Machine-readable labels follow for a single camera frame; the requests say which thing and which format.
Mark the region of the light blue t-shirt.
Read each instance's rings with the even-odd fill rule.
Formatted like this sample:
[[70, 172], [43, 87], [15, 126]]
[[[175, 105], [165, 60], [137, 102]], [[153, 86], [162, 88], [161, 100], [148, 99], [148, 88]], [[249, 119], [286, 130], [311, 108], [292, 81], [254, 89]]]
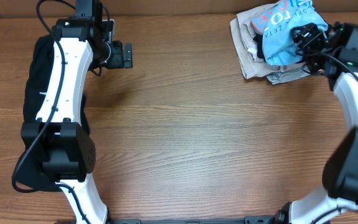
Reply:
[[312, 0], [283, 0], [251, 19], [257, 34], [262, 36], [262, 51], [269, 65], [292, 65], [301, 60], [290, 31], [309, 23], [326, 31], [328, 24], [318, 14]]

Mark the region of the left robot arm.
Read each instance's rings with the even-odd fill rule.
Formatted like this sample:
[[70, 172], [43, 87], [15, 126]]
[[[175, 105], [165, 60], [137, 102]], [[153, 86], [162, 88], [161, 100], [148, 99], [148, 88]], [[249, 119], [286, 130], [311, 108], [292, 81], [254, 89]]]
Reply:
[[132, 45], [113, 40], [115, 23], [100, 1], [77, 1], [73, 8], [74, 16], [48, 28], [50, 80], [35, 119], [22, 125], [25, 151], [12, 186], [21, 193], [62, 191], [77, 223], [111, 223], [93, 178], [96, 148], [83, 128], [81, 102], [88, 72], [132, 68]]

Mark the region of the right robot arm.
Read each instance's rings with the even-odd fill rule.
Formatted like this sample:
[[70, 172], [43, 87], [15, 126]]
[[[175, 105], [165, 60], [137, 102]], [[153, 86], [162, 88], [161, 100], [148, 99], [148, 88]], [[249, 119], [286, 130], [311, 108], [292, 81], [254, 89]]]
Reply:
[[321, 187], [286, 203], [272, 217], [247, 217], [245, 223], [329, 223], [358, 210], [358, 25], [335, 23], [323, 32], [309, 23], [294, 27], [290, 36], [309, 72], [328, 78], [348, 134], [328, 159]]

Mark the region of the folded grey striped shirt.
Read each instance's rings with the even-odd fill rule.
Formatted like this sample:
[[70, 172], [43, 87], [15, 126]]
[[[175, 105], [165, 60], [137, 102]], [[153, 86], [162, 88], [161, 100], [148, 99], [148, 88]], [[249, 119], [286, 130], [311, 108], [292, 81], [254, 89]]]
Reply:
[[305, 72], [300, 67], [292, 70], [287, 70], [284, 72], [273, 72], [268, 74], [266, 78], [271, 84], [276, 85], [276, 84], [299, 80], [301, 78], [307, 77], [308, 75], [309, 75], [308, 71]]

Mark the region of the folded black shirt on stack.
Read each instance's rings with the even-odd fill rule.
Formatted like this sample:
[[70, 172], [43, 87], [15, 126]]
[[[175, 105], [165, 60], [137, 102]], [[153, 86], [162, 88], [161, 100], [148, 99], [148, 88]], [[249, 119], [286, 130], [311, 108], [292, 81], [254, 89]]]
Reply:
[[263, 37], [260, 34], [256, 34], [253, 40], [257, 43], [257, 56], [265, 61], [263, 53]]

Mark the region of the folded beige shirt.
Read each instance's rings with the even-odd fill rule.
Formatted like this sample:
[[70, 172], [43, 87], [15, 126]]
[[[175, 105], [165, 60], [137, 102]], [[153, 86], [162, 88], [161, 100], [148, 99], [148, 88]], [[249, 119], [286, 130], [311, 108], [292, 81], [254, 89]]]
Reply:
[[274, 4], [265, 4], [248, 11], [240, 12], [230, 22], [232, 39], [239, 57], [242, 75], [246, 79], [265, 77], [273, 72], [284, 72], [295, 68], [302, 68], [302, 63], [285, 66], [272, 66], [257, 56], [257, 43], [253, 40], [256, 33], [251, 25], [254, 16], [274, 7]]

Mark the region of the black garment on left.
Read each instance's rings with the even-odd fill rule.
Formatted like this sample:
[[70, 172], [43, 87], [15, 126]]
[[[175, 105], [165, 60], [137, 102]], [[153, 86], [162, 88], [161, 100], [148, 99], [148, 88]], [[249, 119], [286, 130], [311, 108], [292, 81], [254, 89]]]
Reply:
[[51, 35], [35, 43], [29, 79], [25, 87], [21, 136], [25, 151], [12, 174], [12, 186], [25, 193], [36, 191], [73, 193], [64, 175], [46, 171], [54, 159], [75, 167], [80, 179], [91, 175], [94, 161], [86, 160], [94, 149], [84, 114], [85, 77], [93, 60], [88, 41]]

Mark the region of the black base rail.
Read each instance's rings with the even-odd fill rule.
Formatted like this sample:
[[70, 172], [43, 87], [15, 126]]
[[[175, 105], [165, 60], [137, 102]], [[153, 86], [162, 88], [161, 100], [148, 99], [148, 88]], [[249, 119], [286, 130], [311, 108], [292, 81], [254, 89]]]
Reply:
[[248, 216], [245, 218], [229, 219], [198, 219], [198, 220], [140, 220], [134, 219], [117, 219], [109, 218], [107, 224], [274, 224], [274, 217]]

